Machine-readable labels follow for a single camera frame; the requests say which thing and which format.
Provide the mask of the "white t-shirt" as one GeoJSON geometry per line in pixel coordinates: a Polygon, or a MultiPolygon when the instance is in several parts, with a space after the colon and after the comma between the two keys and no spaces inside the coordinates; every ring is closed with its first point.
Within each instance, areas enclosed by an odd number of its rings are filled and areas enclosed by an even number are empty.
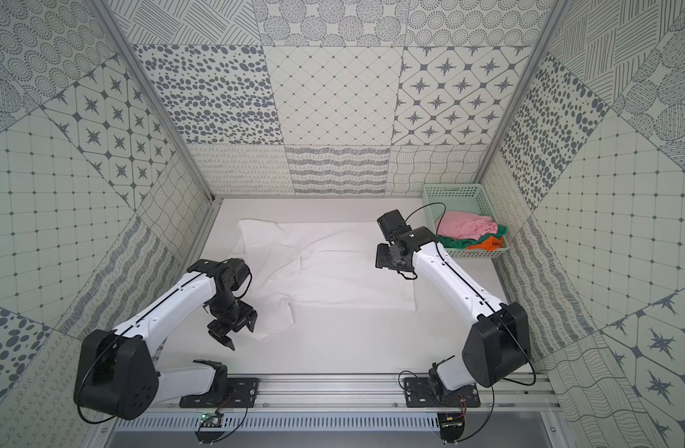
{"type": "Polygon", "coordinates": [[[280,223],[239,220],[234,256],[252,272],[245,300],[257,311],[251,338],[294,325],[295,305],[344,309],[416,308],[413,284],[375,266],[383,241],[373,221],[280,223]]]}

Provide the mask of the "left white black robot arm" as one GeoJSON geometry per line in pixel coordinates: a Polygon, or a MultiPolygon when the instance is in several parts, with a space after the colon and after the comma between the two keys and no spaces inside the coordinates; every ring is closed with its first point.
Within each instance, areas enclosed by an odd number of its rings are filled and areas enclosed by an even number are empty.
{"type": "Polygon", "coordinates": [[[231,332],[254,330],[255,309],[243,302],[252,282],[243,259],[199,259],[169,291],[113,330],[94,330],[82,342],[73,401],[79,413],[134,420],[150,405],[178,399],[183,407],[221,407],[234,401],[227,367],[193,360],[190,367],[159,371],[153,356],[170,334],[198,309],[212,320],[216,342],[234,348],[231,332]]]}

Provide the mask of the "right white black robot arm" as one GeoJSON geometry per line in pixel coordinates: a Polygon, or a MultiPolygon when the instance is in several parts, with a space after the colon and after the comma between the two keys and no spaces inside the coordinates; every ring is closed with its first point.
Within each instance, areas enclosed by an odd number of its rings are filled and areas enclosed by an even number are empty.
{"type": "Polygon", "coordinates": [[[460,315],[467,332],[462,351],[436,363],[430,388],[443,397],[465,386],[491,388],[531,364],[528,316],[520,304],[505,304],[476,282],[426,227],[402,224],[382,229],[375,267],[426,278],[460,315]]]}

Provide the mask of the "green t-shirt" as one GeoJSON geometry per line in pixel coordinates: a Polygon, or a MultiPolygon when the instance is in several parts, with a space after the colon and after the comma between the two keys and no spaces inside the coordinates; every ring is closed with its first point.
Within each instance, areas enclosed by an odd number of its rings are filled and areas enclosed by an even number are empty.
{"type": "Polygon", "coordinates": [[[474,239],[454,239],[446,236],[439,236],[438,239],[439,241],[443,244],[445,248],[448,249],[461,249],[461,250],[467,250],[468,246],[473,245],[475,242],[478,242],[480,240],[484,240],[488,235],[495,235],[497,237],[504,237],[507,233],[507,228],[503,225],[498,225],[497,226],[497,233],[486,233],[483,235],[480,239],[474,240],[474,239]]]}

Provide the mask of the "pink t-shirt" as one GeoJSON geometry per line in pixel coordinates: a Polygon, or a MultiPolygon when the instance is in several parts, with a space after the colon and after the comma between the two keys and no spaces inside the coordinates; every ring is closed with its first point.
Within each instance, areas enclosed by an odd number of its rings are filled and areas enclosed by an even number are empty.
{"type": "Polygon", "coordinates": [[[468,212],[445,212],[436,222],[438,235],[460,239],[480,239],[486,233],[497,233],[497,222],[491,217],[468,212]]]}

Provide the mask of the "green plastic basket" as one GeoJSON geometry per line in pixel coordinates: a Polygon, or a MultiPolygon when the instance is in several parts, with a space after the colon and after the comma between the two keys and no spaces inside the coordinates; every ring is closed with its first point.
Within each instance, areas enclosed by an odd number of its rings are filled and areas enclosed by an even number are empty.
{"type": "Polygon", "coordinates": [[[509,250],[508,228],[497,219],[480,184],[426,184],[428,228],[455,258],[495,259],[509,250]]]}

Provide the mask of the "left green circuit board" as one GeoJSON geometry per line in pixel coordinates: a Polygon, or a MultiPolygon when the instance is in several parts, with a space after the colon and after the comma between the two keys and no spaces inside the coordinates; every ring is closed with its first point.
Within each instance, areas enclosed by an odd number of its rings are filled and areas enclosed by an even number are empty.
{"type": "Polygon", "coordinates": [[[222,426],[222,417],[219,414],[204,414],[199,429],[219,429],[222,426]]]}

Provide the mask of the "orange t-shirt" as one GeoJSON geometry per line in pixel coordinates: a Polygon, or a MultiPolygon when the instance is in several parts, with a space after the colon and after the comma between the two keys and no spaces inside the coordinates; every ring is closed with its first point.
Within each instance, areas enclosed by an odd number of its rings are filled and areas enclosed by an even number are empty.
{"type": "Polygon", "coordinates": [[[475,242],[473,245],[468,246],[467,250],[483,250],[487,252],[494,252],[503,248],[504,242],[504,237],[488,235],[484,240],[480,240],[475,242]]]}

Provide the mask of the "right black circuit board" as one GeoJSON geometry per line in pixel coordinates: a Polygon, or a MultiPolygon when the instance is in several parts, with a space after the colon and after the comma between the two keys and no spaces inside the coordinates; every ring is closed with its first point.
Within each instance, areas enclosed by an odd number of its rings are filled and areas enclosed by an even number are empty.
{"type": "Polygon", "coordinates": [[[444,444],[456,444],[466,429],[465,416],[462,414],[437,414],[440,438],[444,444]]]}

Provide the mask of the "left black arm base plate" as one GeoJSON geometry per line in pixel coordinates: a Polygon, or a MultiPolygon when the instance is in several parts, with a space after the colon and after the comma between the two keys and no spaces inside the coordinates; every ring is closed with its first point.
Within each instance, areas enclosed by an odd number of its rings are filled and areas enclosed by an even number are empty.
{"type": "Polygon", "coordinates": [[[260,378],[227,377],[215,380],[210,390],[201,395],[182,397],[179,407],[194,408],[253,408],[258,397],[260,378]]]}

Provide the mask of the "aluminium mounting rail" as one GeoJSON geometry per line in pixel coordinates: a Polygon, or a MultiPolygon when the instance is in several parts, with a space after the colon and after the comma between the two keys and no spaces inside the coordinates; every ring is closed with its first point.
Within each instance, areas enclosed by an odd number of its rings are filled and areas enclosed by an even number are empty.
{"type": "MultiPolygon", "coordinates": [[[[252,410],[272,412],[407,412],[406,393],[400,387],[407,375],[263,374],[253,373],[260,384],[252,410]]],[[[534,386],[501,381],[493,388],[478,388],[480,405],[470,410],[558,413],[561,405],[550,380],[540,375],[534,386]]]]}

